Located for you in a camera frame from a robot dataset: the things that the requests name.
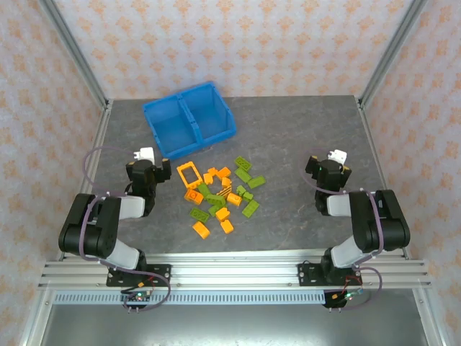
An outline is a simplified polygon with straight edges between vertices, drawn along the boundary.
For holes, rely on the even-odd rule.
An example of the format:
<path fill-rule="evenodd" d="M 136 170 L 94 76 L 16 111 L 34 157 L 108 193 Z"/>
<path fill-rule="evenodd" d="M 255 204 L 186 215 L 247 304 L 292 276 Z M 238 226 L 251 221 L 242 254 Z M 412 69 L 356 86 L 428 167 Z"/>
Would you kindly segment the orange lego window frame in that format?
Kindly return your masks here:
<path fill-rule="evenodd" d="M 191 169 L 194 174 L 195 174 L 195 178 L 189 182 L 187 180 L 187 178 L 185 177 L 184 175 L 184 171 L 187 170 L 187 169 Z M 199 171 L 197 170 L 196 166 L 194 165 L 194 163 L 192 161 L 189 161 L 183 165 L 180 165 L 176 168 L 176 170 L 178 171 L 179 173 L 179 176 L 184 184 L 184 186 L 187 188 L 187 189 L 195 189 L 197 188 L 199 185 L 201 185 L 203 183 L 203 179 L 202 179 L 202 176 L 201 174 L 199 173 Z"/>

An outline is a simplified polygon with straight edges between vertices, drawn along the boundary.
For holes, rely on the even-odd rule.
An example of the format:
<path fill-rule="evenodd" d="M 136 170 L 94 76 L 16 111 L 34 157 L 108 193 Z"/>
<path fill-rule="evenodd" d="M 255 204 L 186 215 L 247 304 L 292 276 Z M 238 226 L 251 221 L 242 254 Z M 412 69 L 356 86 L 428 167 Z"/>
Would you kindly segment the orange curved lego brick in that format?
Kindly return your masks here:
<path fill-rule="evenodd" d="M 192 228 L 202 238 L 206 239 L 210 235 L 209 229 L 201 221 L 197 221 Z"/>

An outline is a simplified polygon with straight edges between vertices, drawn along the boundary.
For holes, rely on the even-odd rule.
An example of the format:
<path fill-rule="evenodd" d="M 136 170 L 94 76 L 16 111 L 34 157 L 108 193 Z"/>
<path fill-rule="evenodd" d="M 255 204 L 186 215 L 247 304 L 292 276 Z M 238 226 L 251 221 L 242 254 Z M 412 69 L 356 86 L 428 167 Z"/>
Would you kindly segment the blue divided plastic bin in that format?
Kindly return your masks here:
<path fill-rule="evenodd" d="M 212 82 L 145 103 L 143 114 L 167 159 L 182 158 L 237 132 L 233 113 Z"/>

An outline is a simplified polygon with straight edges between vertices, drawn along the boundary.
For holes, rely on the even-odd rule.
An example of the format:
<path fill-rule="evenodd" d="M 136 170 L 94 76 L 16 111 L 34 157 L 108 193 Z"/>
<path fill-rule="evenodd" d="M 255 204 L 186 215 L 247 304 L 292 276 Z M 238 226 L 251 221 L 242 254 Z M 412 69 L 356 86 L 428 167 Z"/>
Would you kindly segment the small circuit board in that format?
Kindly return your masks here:
<path fill-rule="evenodd" d="M 125 303 L 148 303 L 151 300 L 150 291 L 123 293 L 122 301 Z"/>
<path fill-rule="evenodd" d="M 343 301 L 343 300 L 350 301 L 353 299 L 353 297 L 360 296 L 362 294 L 363 294 L 363 289 L 358 288 L 358 289 L 353 289 L 353 290 L 342 290 L 342 291 L 339 291 L 338 293 L 333 293 L 331 297 L 333 300 L 336 300 L 336 301 Z"/>

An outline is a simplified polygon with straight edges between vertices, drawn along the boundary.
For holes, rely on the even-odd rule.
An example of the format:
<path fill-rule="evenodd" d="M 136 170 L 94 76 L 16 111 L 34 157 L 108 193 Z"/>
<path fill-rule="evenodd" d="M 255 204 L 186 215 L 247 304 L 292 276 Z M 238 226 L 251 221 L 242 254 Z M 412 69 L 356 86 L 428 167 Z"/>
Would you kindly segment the aluminium table side rail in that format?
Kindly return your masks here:
<path fill-rule="evenodd" d="M 106 107 L 103 109 L 102 115 L 99 120 L 97 132 L 94 138 L 94 142 L 92 145 L 92 148 L 96 148 L 97 146 L 101 146 L 104 143 L 104 137 L 107 132 L 107 126 L 109 123 L 109 117 L 112 111 L 112 106 L 113 106 L 113 99 L 109 99 Z M 90 157 L 87 161 L 87 168 L 89 168 L 88 175 L 94 179 L 96 173 L 97 173 L 97 167 L 99 163 L 99 157 L 100 153 L 93 153 L 94 157 Z M 84 177 L 82 179 L 81 187 L 79 192 L 82 193 L 88 193 L 92 191 L 92 185 L 86 180 Z"/>
<path fill-rule="evenodd" d="M 362 119 L 364 130 L 365 130 L 365 133 L 367 135 L 367 139 L 368 139 L 371 151 L 372 151 L 372 155 L 374 157 L 374 160 L 375 160 L 375 163 L 376 163 L 376 166 L 377 166 L 377 171 L 378 171 L 378 174 L 380 176 L 380 181 L 382 183 L 382 186 L 385 189 L 388 189 L 388 184 L 386 182 L 385 175 L 383 173 L 382 166 L 380 164 L 378 152 L 377 152 L 375 142 L 374 142 L 373 137 L 372 137 L 371 127 L 370 127 L 370 124 L 368 122 L 364 106 L 362 105 L 361 100 L 358 99 L 357 97 L 356 97 L 356 102 L 357 102 L 357 109 L 358 109 L 360 117 Z"/>

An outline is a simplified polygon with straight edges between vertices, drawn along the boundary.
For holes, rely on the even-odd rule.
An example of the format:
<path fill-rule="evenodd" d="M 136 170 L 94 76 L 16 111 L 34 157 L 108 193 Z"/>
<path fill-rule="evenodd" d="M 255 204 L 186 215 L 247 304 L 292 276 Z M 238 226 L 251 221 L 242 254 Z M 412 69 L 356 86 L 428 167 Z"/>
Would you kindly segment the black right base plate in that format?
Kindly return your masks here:
<path fill-rule="evenodd" d="M 300 286 L 361 286 L 362 279 L 351 268 L 326 267 L 320 263 L 297 265 Z"/>

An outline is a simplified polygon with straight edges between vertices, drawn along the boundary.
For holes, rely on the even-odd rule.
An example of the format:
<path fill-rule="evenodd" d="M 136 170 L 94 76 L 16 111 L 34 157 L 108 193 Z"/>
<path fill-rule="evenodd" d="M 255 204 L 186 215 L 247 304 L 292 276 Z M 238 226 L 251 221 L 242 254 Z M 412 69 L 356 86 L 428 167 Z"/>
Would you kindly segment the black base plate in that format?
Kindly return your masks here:
<path fill-rule="evenodd" d="M 361 286 L 362 279 L 351 268 L 326 267 L 320 263 L 297 265 L 300 286 Z"/>
<path fill-rule="evenodd" d="M 138 269 L 138 271 L 152 272 L 157 275 L 165 277 L 170 281 L 171 265 L 168 264 L 147 264 L 145 269 Z M 138 286 L 141 282 L 146 282 L 150 275 L 139 275 L 119 270 L 109 269 L 107 274 L 106 286 L 129 288 Z"/>

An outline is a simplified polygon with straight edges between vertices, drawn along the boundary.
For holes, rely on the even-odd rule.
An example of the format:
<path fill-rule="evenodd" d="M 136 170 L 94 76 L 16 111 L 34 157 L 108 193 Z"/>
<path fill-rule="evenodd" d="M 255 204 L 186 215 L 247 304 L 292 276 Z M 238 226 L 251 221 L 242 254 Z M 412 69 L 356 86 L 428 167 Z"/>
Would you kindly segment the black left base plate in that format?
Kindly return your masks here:
<path fill-rule="evenodd" d="M 147 264 L 145 269 L 138 269 L 138 271 L 152 272 L 157 275 L 165 277 L 170 281 L 171 265 L 168 264 Z M 141 282 L 146 282 L 150 275 L 139 275 L 119 270 L 109 269 L 107 274 L 106 286 L 129 288 L 138 286 Z"/>

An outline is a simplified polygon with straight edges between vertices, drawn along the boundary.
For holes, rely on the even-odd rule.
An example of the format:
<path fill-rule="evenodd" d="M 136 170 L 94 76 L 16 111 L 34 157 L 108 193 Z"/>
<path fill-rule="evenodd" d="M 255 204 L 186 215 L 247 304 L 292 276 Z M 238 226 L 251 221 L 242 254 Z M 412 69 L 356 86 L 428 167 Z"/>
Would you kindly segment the aluminium mounting rail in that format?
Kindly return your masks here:
<path fill-rule="evenodd" d="M 297 265 L 319 262 L 323 250 L 298 249 L 253 252 L 149 254 L 149 264 L 172 266 L 171 286 L 179 290 L 299 289 Z M 430 288 L 432 279 L 423 260 L 406 259 L 403 251 L 383 252 L 362 267 L 364 287 L 375 289 Z M 103 288 L 107 269 L 74 255 L 47 262 L 39 286 L 48 289 Z"/>

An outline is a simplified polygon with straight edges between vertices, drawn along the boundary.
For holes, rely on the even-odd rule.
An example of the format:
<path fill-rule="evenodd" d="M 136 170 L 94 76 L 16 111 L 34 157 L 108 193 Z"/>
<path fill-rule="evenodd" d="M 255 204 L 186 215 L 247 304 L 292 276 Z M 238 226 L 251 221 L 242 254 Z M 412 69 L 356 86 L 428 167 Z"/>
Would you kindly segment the aluminium frame post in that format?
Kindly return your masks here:
<path fill-rule="evenodd" d="M 61 42 L 68 51 L 70 57 L 75 63 L 77 70 L 83 77 L 92 97 L 97 104 L 105 110 L 109 104 L 109 100 L 105 96 L 96 76 L 94 75 L 91 66 L 85 58 L 79 44 L 69 28 L 64 16 L 61 14 L 55 0 L 37 0 L 44 13 L 47 15 L 50 23 L 56 29 Z"/>
<path fill-rule="evenodd" d="M 384 50 L 384 53 L 373 71 L 362 95 L 357 99 L 361 110 L 365 110 L 372 101 L 375 92 L 381 85 L 382 80 L 385 78 L 386 73 L 391 67 L 397 54 L 400 52 L 400 49 L 409 36 L 427 1 L 428 0 L 411 0 L 410 6 L 403 15 L 400 24 L 397 26 L 396 31 L 387 45 L 387 48 Z"/>

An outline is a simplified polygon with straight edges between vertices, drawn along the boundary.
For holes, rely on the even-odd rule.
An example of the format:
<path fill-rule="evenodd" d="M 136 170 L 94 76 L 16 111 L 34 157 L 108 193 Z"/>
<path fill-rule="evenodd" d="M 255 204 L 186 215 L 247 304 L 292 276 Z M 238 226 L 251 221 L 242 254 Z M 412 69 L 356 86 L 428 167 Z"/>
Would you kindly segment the aluminium frame leg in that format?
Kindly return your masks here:
<path fill-rule="evenodd" d="M 443 309 L 433 288 L 419 287 L 412 291 L 428 346 L 451 346 L 443 326 Z"/>
<path fill-rule="evenodd" d="M 54 290 L 37 291 L 19 346 L 41 346 L 54 298 Z"/>

